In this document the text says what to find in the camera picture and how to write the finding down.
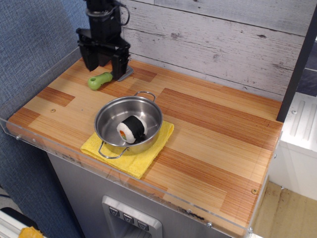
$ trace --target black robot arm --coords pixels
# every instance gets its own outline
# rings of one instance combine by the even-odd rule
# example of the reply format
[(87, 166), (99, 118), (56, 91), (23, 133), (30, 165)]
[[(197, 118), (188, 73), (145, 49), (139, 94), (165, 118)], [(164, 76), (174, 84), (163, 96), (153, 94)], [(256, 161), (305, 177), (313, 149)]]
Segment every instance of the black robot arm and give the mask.
[(120, 36), (122, 25), (120, 7), (126, 6), (116, 0), (86, 0), (86, 14), (90, 29), (78, 28), (78, 45), (86, 67), (92, 71), (111, 60), (114, 80), (122, 78), (129, 61), (130, 44)]

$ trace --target whitewashed wood wall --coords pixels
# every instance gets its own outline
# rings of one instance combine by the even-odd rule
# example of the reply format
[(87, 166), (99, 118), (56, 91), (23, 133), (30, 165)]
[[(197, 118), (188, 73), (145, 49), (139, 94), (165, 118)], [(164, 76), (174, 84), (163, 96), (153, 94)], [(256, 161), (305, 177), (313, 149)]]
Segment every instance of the whitewashed wood wall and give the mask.
[[(133, 59), (282, 101), (317, 0), (121, 0)], [(123, 20), (127, 15), (122, 11)]]

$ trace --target yellow object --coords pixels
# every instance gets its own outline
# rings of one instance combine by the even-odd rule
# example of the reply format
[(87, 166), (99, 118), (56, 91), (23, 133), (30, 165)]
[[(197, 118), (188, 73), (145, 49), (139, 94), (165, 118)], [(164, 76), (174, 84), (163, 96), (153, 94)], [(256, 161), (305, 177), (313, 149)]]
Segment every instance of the yellow object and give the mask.
[[(116, 169), (119, 169), (137, 179), (140, 179), (150, 166), (154, 158), (165, 146), (168, 138), (173, 133), (174, 125), (172, 123), (163, 121), (163, 124), (159, 130), (157, 141), (146, 151), (136, 155), (122, 155), (118, 159), (106, 159), (101, 156), (98, 149), (102, 140), (94, 133), (81, 147), (80, 150), (95, 159), (98, 159), (104, 163), (107, 163)], [(105, 146), (103, 146), (101, 152), (109, 156), (117, 156)]]
[(44, 236), (34, 227), (25, 227), (21, 230), (18, 238), (44, 238)]

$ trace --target wooden countertop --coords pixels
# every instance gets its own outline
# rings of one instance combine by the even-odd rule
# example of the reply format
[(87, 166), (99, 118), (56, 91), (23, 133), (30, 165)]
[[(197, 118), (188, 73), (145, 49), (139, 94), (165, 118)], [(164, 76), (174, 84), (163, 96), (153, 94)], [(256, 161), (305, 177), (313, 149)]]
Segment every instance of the wooden countertop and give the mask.
[[(88, 78), (111, 66), (89, 72), (79, 60), (9, 119), (21, 127), (7, 127), (45, 150), (116, 175), (131, 187), (146, 187), (188, 216), (242, 236), (280, 136), (282, 123), (275, 119), (281, 103), (135, 60), (129, 65), (134, 73), (127, 79), (92, 91)], [(141, 90), (157, 96), (164, 120), (175, 129), (137, 181), (87, 158), (79, 148), (94, 132), (102, 106)]]

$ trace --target pot handle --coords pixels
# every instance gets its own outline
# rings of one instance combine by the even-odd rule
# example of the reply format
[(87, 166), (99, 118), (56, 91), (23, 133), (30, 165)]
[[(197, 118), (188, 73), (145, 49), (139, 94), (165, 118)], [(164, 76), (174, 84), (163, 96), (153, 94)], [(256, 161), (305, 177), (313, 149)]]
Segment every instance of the pot handle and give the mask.
[(153, 102), (155, 102), (156, 96), (155, 96), (153, 93), (151, 93), (151, 92), (149, 92), (149, 91), (139, 91), (139, 92), (137, 92), (136, 94), (134, 94), (134, 96), (137, 96), (139, 93), (148, 93), (148, 94), (151, 94), (151, 95), (154, 97)]
[(102, 148), (102, 146), (103, 146), (104, 143), (105, 143), (104, 141), (101, 143), (101, 146), (99, 147), (98, 152), (99, 152), (99, 154), (100, 154), (101, 156), (106, 157), (107, 159), (118, 159), (118, 158), (120, 158), (120, 157), (124, 154), (124, 152), (125, 152), (127, 149), (129, 149), (129, 147), (126, 147), (126, 148), (121, 152), (120, 155), (118, 155), (118, 156), (116, 156), (116, 157), (111, 157), (111, 156), (104, 155), (104, 154), (101, 152), (101, 148)]

